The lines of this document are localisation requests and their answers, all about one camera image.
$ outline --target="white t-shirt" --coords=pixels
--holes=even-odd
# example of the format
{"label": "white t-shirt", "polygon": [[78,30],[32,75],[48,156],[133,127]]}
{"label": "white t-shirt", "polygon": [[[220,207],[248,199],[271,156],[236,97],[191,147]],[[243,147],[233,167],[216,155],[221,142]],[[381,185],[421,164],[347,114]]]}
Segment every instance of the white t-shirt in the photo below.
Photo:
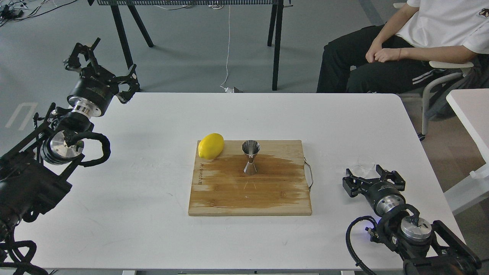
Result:
{"label": "white t-shirt", "polygon": [[407,4],[420,10],[396,35],[414,47],[463,45],[489,54],[489,0],[407,0]]}

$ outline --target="clear glass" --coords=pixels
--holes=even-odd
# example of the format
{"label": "clear glass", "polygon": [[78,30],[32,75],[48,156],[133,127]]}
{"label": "clear glass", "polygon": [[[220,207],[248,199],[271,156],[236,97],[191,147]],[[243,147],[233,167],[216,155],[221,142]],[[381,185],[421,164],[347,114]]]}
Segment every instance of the clear glass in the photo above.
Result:
{"label": "clear glass", "polygon": [[366,178],[375,171],[375,161],[368,155],[360,155],[356,160],[356,165],[351,169],[354,176]]}

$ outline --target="black pants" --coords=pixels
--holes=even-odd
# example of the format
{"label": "black pants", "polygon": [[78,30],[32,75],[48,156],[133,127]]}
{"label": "black pants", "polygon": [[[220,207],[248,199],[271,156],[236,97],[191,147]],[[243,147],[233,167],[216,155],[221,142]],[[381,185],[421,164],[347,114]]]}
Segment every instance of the black pants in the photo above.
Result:
{"label": "black pants", "polygon": [[[317,92],[402,93],[429,83],[436,72],[428,62],[412,59],[368,63],[370,45],[383,26],[370,26],[337,38],[324,46]],[[383,48],[412,47],[393,36]]]}

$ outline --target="person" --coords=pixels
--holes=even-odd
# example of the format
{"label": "person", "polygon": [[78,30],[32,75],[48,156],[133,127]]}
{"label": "person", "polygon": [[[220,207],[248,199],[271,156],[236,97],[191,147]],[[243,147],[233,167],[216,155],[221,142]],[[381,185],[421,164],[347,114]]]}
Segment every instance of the person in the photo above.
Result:
{"label": "person", "polygon": [[478,54],[489,54],[488,0],[407,0],[385,25],[324,46],[317,92],[407,92],[433,78],[428,61]]}

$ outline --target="hand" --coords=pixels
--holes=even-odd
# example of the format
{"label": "hand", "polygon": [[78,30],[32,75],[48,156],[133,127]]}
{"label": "hand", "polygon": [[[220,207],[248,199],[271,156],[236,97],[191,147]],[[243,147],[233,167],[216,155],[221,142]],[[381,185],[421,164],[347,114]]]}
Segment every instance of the hand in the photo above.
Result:
{"label": "hand", "polygon": [[367,62],[368,63],[375,62],[375,55],[380,50],[382,50],[382,43],[373,42],[372,45],[370,45],[370,49],[368,49],[365,55],[365,59],[367,59]]}
{"label": "hand", "polygon": [[375,53],[375,60],[379,62],[396,61],[401,59],[401,48],[383,48]]}

